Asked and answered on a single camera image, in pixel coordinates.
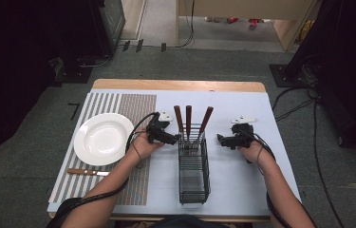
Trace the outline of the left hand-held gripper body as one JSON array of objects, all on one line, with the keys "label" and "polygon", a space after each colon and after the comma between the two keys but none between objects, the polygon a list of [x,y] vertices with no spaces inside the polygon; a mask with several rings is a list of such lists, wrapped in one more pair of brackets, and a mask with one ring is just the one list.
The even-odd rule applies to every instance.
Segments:
[{"label": "left hand-held gripper body", "polygon": [[149,124],[146,126],[146,132],[148,134],[148,141],[153,143],[158,142],[158,138],[162,132],[166,132],[165,128],[173,121],[173,118],[165,111],[156,112]]}]

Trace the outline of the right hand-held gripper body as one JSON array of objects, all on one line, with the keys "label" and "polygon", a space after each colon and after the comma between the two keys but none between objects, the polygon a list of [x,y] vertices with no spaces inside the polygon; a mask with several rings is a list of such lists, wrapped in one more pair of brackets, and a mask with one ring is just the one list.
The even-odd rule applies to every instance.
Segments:
[{"label": "right hand-held gripper body", "polygon": [[226,145],[231,149],[235,149],[238,146],[249,148],[251,142],[255,140],[251,122],[254,122],[254,119],[244,117],[234,119],[234,125],[231,128],[234,135],[226,139]]}]

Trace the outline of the person's left hand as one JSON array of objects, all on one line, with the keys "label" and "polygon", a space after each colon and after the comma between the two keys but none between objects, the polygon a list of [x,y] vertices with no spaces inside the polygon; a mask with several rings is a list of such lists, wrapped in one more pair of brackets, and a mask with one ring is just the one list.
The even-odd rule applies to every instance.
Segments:
[{"label": "person's left hand", "polygon": [[150,143],[148,141],[148,134],[146,130],[140,127],[139,130],[135,133],[134,140],[129,146],[127,152],[128,160],[134,164],[138,164],[163,146],[163,142]]}]

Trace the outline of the person's right hand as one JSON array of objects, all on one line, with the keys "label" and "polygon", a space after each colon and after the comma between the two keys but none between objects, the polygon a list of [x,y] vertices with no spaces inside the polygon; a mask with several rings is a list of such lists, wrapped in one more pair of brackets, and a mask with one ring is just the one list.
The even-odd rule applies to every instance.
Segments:
[{"label": "person's right hand", "polygon": [[259,142],[251,142],[249,147],[238,147],[238,151],[250,162],[256,163],[260,168],[268,167],[274,163],[274,158]]}]

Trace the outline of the striped woven placemat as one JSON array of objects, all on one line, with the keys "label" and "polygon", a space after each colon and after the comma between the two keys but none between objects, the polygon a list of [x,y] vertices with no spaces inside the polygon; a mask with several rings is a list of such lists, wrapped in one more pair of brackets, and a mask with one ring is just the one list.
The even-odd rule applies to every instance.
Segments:
[{"label": "striped woven placemat", "polygon": [[148,123],[144,117],[154,112],[156,107],[157,96],[155,94],[130,94],[120,92],[88,93],[79,120],[77,122],[76,129],[72,136],[70,146],[67,149],[58,178],[48,200],[49,209],[51,211],[55,211],[63,201],[84,196],[99,181],[103,179],[101,176],[68,174],[66,172],[68,168],[108,172],[112,170],[118,162],[116,161],[112,164],[103,166],[94,166],[84,163],[76,156],[73,147],[74,137],[77,130],[84,122],[99,114],[117,113],[129,119],[133,124],[133,127],[136,125],[143,126]]}]

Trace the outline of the pale blue table sheet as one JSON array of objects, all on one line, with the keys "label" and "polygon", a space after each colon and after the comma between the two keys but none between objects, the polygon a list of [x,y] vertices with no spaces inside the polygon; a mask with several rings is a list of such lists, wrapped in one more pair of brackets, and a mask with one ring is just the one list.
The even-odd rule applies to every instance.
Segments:
[{"label": "pale blue table sheet", "polygon": [[211,193],[203,204],[181,204],[178,193],[178,149],[165,145],[144,167],[135,171],[122,192],[116,218],[157,218],[190,214],[207,219],[267,219],[266,187],[254,164],[220,145],[216,134],[230,136],[234,119],[254,119],[256,134],[272,149],[290,187],[296,185],[290,161],[264,92],[94,89],[91,92],[155,94],[155,111],[174,112],[174,106],[193,108],[193,121],[201,122],[208,106],[214,108],[206,126]]}]

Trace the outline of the white plate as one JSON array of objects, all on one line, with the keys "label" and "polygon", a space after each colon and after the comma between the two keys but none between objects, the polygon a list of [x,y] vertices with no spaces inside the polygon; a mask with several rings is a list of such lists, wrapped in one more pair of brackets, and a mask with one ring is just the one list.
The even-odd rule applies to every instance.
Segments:
[{"label": "white plate", "polygon": [[124,156],[127,139],[133,130],[129,119],[117,113],[104,113],[84,122],[74,137],[74,151],[84,163],[103,166]]}]

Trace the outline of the black stand base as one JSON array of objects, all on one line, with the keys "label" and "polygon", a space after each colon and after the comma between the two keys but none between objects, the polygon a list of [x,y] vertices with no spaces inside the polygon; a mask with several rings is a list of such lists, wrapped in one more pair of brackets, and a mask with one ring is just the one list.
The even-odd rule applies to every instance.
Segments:
[{"label": "black stand base", "polygon": [[54,82],[60,84],[86,84],[91,72],[91,67],[66,67],[62,65],[55,76]]},{"label": "black stand base", "polygon": [[269,65],[272,77],[277,87],[307,87],[305,74],[301,69],[294,69],[290,65]]}]

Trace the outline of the person's dark clothing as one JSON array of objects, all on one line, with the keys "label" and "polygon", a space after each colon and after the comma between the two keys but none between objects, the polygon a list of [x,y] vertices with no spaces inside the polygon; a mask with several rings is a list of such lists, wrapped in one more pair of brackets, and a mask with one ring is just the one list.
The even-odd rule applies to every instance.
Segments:
[{"label": "person's dark clothing", "polygon": [[150,225],[149,228],[230,228],[220,222],[209,222],[191,215],[175,215]]}]

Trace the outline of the red shoes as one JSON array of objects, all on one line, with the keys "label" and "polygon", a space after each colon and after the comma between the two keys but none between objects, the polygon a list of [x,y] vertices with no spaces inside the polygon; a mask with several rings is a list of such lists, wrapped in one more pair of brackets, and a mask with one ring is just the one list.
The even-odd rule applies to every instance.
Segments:
[{"label": "red shoes", "polygon": [[[227,22],[229,24],[235,23],[237,21],[238,21],[237,17],[229,17],[227,19]],[[261,19],[253,18],[253,19],[249,19],[248,22],[249,22],[249,29],[255,29],[257,27],[257,24],[261,22]]]}]

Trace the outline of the dark cabinet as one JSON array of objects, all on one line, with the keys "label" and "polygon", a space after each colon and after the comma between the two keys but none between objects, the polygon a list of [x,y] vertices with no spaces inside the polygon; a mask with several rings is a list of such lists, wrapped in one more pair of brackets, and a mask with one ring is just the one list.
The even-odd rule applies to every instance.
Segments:
[{"label": "dark cabinet", "polygon": [[125,25],[122,0],[88,0],[88,2],[100,53],[102,56],[112,56]]}]

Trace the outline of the light wooden desk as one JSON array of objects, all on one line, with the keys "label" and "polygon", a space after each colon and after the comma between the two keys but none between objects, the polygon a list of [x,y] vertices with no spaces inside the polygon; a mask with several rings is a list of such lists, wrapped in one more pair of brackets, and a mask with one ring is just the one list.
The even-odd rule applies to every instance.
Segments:
[{"label": "light wooden desk", "polygon": [[272,19],[282,46],[289,50],[308,20],[315,20],[323,0],[176,0],[176,44],[179,17]]}]

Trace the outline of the wooden-handled fork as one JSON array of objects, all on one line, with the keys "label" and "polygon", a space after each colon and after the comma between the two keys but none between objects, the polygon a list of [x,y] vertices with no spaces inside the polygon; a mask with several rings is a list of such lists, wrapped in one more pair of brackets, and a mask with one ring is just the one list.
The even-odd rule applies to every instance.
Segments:
[{"label": "wooden-handled fork", "polygon": [[192,123],[192,106],[186,105],[186,142],[185,148],[190,149],[190,135],[191,135],[191,123]]},{"label": "wooden-handled fork", "polygon": [[184,140],[184,132],[183,132],[183,122],[182,122],[182,117],[181,117],[181,111],[179,105],[174,106],[175,114],[176,114],[176,119],[178,123],[178,133],[180,135],[180,141],[181,141],[181,147],[184,148],[185,146],[185,140]]},{"label": "wooden-handled fork", "polygon": [[205,112],[205,115],[203,117],[202,123],[201,123],[199,131],[198,131],[197,139],[192,144],[194,149],[198,149],[198,147],[200,145],[200,141],[201,141],[202,136],[203,136],[203,133],[205,131],[206,125],[209,122],[213,111],[214,111],[214,108],[212,106],[208,106],[207,107],[207,110]]}]

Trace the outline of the wooden-handled table knife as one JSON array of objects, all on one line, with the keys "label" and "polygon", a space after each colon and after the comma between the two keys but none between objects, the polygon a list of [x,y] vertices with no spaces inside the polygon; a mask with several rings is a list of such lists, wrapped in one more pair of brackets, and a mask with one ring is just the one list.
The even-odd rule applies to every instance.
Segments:
[{"label": "wooden-handled table knife", "polygon": [[66,172],[68,174],[101,176],[101,177],[105,177],[109,174],[109,172],[106,172],[106,171],[89,170],[89,169],[75,169],[75,168],[68,168],[66,170]]}]

